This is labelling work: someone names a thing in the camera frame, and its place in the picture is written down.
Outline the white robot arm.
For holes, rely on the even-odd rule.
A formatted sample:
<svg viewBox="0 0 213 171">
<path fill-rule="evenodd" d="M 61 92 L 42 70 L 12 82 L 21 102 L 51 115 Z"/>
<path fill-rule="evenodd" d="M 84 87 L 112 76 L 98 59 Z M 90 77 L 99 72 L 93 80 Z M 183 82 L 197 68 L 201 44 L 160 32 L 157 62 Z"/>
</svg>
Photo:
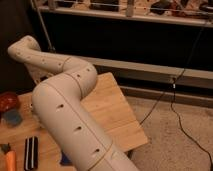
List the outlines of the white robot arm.
<svg viewBox="0 0 213 171">
<path fill-rule="evenodd" d="M 33 111 L 77 171 L 139 171 L 81 104 L 97 83 L 91 63 L 43 52 L 31 36 L 10 45 L 8 54 L 52 74 L 34 88 Z"/>
</svg>

